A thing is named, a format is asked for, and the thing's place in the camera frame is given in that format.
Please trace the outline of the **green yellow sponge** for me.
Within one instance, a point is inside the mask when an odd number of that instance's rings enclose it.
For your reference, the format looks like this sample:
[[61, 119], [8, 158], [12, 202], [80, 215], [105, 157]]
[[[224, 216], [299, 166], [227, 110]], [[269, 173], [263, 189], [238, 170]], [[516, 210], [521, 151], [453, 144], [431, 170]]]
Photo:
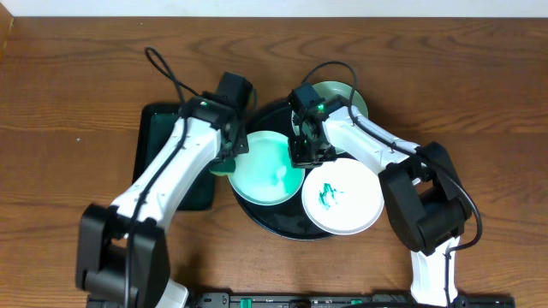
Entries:
[[235, 159], [229, 158], [222, 162], [212, 163], [209, 170], [216, 176], [230, 176], [234, 174], [236, 169]]

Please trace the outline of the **white plate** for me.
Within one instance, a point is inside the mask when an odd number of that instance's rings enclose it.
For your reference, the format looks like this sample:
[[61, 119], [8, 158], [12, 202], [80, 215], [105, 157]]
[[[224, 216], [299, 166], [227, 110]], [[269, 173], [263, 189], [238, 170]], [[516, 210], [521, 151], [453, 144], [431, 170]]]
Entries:
[[358, 234], [370, 228], [384, 209], [376, 174], [363, 163], [339, 158], [313, 169], [301, 201], [308, 218], [330, 234]]

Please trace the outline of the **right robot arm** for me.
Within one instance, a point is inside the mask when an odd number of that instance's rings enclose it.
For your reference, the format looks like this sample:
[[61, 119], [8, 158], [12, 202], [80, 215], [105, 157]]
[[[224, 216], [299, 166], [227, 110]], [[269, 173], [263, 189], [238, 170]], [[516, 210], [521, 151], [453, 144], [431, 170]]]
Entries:
[[449, 307], [457, 298], [456, 252], [477, 206], [463, 189], [448, 152], [420, 146], [371, 122], [351, 105], [294, 107], [289, 157], [310, 169], [301, 200], [308, 217], [332, 234], [356, 234], [387, 213], [411, 251], [416, 303]]

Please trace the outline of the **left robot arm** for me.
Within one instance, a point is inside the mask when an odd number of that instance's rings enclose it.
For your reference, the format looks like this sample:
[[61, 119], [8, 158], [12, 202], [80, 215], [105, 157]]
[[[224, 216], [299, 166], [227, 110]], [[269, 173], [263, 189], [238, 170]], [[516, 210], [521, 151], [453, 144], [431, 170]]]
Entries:
[[190, 187], [210, 164], [247, 152], [245, 100], [189, 99], [147, 169], [108, 207], [80, 219], [75, 285], [124, 307], [183, 307], [189, 291], [170, 277], [166, 233]]

